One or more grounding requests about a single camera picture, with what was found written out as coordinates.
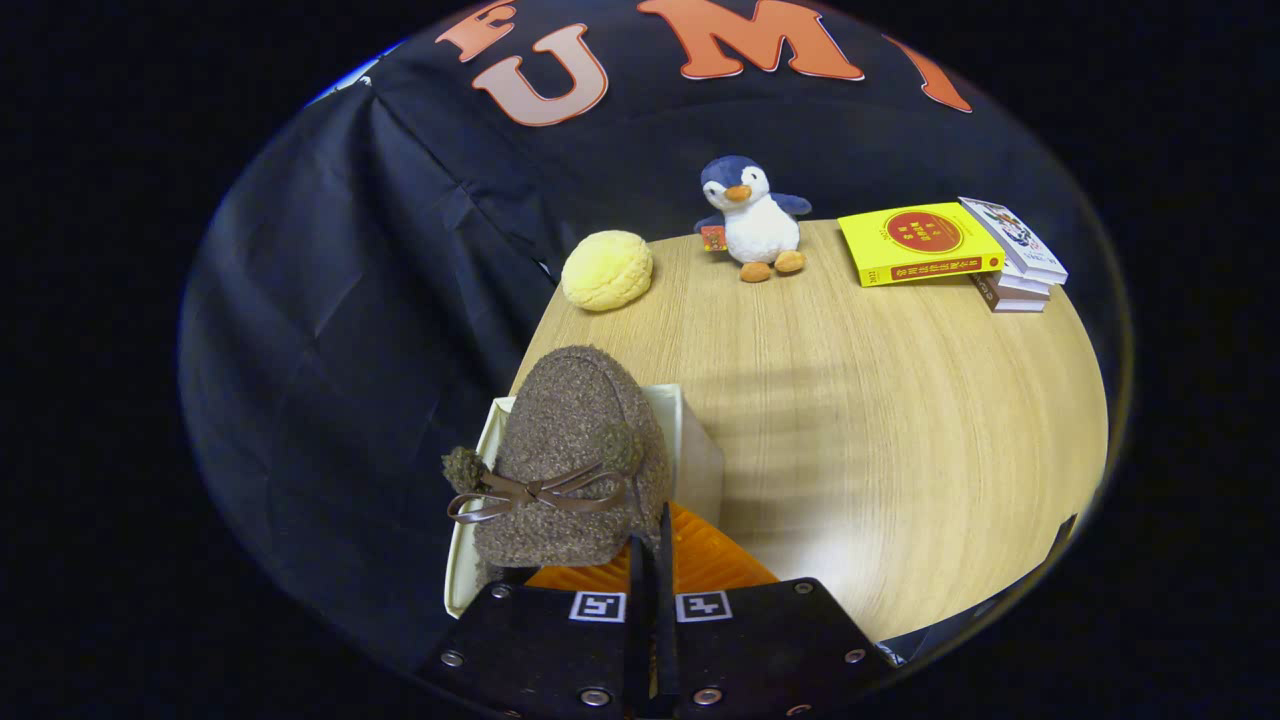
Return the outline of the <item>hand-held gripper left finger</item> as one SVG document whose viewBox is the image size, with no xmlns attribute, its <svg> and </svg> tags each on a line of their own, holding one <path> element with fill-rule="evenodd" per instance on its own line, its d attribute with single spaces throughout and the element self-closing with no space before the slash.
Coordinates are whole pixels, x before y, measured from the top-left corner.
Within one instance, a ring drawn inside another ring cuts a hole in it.
<svg viewBox="0 0 1280 720">
<path fill-rule="evenodd" d="M 591 593 L 490 582 L 415 673 L 480 719 L 643 719 L 653 710 L 653 552 L 630 588 Z"/>
</svg>

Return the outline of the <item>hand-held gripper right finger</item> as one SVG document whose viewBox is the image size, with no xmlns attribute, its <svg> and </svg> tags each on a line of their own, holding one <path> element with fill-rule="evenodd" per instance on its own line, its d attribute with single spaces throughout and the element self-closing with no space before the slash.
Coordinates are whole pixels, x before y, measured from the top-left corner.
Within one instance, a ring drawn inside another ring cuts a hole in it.
<svg viewBox="0 0 1280 720">
<path fill-rule="evenodd" d="M 815 578 L 675 593 L 671 511 L 655 556 L 663 719 L 837 719 L 900 669 Z"/>
</svg>

